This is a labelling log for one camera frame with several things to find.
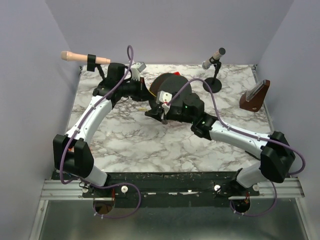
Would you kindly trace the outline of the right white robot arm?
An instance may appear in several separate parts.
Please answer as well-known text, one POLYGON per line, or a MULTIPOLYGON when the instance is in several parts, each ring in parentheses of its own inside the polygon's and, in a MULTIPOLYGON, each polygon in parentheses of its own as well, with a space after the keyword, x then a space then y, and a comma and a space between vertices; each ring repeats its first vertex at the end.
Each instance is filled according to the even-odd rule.
POLYGON ((163 124, 166 121, 190 123, 191 131, 199 138, 223 142, 245 150, 259 162, 240 168, 227 186, 244 190, 264 181, 282 183, 295 160, 282 132, 260 134, 221 123, 216 116, 205 112, 205 104, 195 93, 179 97, 172 104, 157 102, 145 113, 163 124))

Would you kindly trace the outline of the grey cable spool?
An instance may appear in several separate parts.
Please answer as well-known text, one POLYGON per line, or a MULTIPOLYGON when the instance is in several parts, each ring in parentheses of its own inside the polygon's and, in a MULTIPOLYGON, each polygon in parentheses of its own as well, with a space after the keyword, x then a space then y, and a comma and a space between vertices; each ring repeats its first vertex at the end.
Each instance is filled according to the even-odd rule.
MULTIPOLYGON (((150 86, 150 91, 157 94, 159 91, 164 91, 172 94, 174 97, 177 92, 188 82, 187 78, 173 73, 163 73, 158 76, 150 86)), ((190 85, 186 86, 179 96, 171 104, 172 107, 182 107, 183 100, 192 93, 190 85)))

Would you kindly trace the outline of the beige microphone on stand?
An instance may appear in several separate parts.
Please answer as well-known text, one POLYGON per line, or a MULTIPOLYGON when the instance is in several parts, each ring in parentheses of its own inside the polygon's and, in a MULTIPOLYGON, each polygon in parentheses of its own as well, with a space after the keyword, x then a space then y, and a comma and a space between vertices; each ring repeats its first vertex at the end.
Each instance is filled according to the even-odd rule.
POLYGON ((102 69, 102 65, 108 65, 111 63, 111 60, 105 57, 98 57, 93 54, 78 54, 71 51, 62 51, 60 53, 60 57, 62 60, 67 62, 86 62, 87 63, 87 71, 94 72, 95 69, 98 70, 99 75, 102 79, 105 78, 104 71, 102 69))

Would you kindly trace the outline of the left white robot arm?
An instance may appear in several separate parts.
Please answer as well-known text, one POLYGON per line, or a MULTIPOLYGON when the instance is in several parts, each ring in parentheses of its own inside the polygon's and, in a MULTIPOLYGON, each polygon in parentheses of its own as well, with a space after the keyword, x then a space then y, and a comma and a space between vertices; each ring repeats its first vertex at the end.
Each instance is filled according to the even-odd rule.
POLYGON ((98 69, 102 80, 94 88, 88 107, 70 130, 64 135, 57 134, 53 139, 54 166, 64 185, 70 183, 64 178, 64 174, 68 174, 72 181, 82 179, 103 188, 109 175, 95 165, 90 150, 95 132, 121 98, 129 97, 144 102, 153 97, 141 77, 141 72, 146 68, 144 62, 131 65, 112 62, 107 72, 99 64, 87 66, 88 71, 94 68, 98 69))

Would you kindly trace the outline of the black metronome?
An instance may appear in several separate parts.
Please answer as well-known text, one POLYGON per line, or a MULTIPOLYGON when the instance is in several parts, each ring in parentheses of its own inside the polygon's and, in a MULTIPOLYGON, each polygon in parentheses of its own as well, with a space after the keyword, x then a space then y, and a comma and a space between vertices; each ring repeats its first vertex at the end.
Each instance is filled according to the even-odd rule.
POLYGON ((251 153, 251 152, 249 152, 249 151, 245 151, 248 155, 250 155, 251 157, 253 157, 254 159, 256 159, 256 160, 258 160, 258 161, 260 161, 261 160, 261 153, 260 152, 258 152, 257 154, 253 154, 253 153, 251 153))

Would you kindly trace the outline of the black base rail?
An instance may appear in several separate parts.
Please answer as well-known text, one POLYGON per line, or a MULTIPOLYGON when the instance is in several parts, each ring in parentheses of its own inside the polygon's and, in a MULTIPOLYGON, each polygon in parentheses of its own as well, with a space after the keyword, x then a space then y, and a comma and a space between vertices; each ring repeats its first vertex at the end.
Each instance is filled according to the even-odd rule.
POLYGON ((235 171, 114 172, 107 178, 111 189, 89 186, 85 199, 108 201, 117 208, 226 207, 229 199, 259 196, 252 187, 234 187, 235 171))

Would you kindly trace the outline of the brown wooden metronome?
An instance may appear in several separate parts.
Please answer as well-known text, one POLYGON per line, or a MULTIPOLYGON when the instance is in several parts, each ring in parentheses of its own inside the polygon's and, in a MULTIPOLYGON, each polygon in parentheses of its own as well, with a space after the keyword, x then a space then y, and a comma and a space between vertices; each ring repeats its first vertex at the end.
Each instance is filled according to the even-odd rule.
POLYGON ((270 81, 267 79, 259 81, 252 89, 247 90, 239 100, 239 107, 249 112, 258 112, 265 100, 270 81))

